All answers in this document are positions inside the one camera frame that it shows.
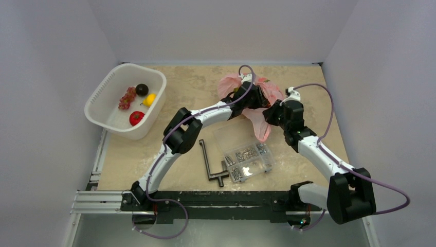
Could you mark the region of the pink plastic bag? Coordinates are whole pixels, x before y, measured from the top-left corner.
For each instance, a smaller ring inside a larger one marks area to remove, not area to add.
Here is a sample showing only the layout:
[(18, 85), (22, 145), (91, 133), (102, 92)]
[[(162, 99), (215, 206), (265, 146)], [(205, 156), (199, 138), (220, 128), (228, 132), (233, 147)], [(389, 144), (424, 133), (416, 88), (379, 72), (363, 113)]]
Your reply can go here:
[[(226, 75), (218, 83), (218, 96), (224, 98), (235, 89), (238, 89), (241, 84), (242, 79), (237, 73)], [(261, 88), (262, 93), (267, 98), (270, 105), (273, 105), (276, 100), (284, 99), (282, 91), (276, 84), (271, 82), (269, 79), (256, 76), (255, 84)], [(263, 115), (263, 111), (265, 109), (266, 108), (244, 109), (242, 111), (242, 114), (252, 122), (255, 136), (257, 140), (262, 143), (264, 143), (268, 139), (271, 133), (271, 125), (266, 122)]]

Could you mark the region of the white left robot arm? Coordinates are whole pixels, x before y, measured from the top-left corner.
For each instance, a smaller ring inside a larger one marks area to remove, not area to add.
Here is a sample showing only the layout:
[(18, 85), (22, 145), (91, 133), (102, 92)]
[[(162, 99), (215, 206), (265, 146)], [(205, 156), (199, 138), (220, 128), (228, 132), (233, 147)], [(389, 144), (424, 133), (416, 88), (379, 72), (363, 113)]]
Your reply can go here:
[(140, 210), (153, 205), (153, 196), (173, 163), (192, 149), (201, 130), (212, 124), (231, 120), (245, 109), (266, 108), (269, 101), (261, 87), (246, 81), (236, 92), (229, 93), (218, 103), (200, 110), (181, 108), (164, 130), (162, 145), (156, 159), (144, 176), (132, 184), (133, 203)]

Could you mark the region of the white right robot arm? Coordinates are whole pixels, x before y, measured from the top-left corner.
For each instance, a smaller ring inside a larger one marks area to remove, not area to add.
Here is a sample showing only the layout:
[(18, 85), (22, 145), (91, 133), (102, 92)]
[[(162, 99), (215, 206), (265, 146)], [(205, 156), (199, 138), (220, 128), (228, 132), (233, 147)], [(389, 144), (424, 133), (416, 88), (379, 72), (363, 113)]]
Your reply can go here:
[(285, 103), (278, 100), (263, 111), (265, 121), (280, 127), (285, 142), (310, 161), (329, 182), (328, 187), (311, 181), (292, 185), (288, 196), (290, 206), (302, 209), (307, 204), (315, 205), (327, 210), (337, 224), (374, 214), (376, 202), (368, 170), (356, 169), (331, 153), (317, 134), (305, 125), (303, 113), (303, 104), (295, 100)]

